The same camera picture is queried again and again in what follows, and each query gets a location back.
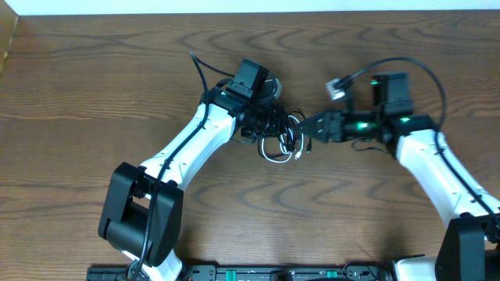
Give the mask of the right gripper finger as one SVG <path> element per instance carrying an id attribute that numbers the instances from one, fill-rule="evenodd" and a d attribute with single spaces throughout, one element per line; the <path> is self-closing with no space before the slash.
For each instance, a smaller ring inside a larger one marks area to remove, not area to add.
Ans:
<path id="1" fill-rule="evenodd" d="M 322 143 L 328 142 L 328 132 L 324 126 L 317 126 L 314 124 L 302 124 L 299 126 L 300 130 L 307 136 Z"/>
<path id="2" fill-rule="evenodd" d="M 318 112 L 299 123 L 300 127 L 325 127 L 328 111 Z"/>

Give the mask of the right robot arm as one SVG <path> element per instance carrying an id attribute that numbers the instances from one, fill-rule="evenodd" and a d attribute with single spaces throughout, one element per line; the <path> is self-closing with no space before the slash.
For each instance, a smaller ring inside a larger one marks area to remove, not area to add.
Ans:
<path id="1" fill-rule="evenodd" d="M 354 109 L 348 78 L 327 83 L 333 99 L 346 107 L 317 113 L 298 129 L 323 143 L 375 140 L 386 147 L 415 177 L 445 225 L 445 237 L 435 257 L 396 258 L 376 280 L 497 280 L 499 200 L 489 194 L 455 157 L 438 125 L 413 111 L 406 73 L 373 76 L 372 112 Z"/>

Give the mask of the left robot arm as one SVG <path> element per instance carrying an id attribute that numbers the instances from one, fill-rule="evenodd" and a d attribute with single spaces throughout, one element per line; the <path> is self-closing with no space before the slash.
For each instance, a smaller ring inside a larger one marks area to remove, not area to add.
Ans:
<path id="1" fill-rule="evenodd" d="M 98 235 L 131 259 L 116 279 L 175 280 L 180 275 L 174 246 L 188 184 L 238 130 L 254 140 L 284 132 L 286 114 L 276 103 L 280 91 L 272 72 L 244 59 L 236 74 L 203 87 L 195 115 L 160 152 L 139 166 L 123 162 L 115 169 Z"/>

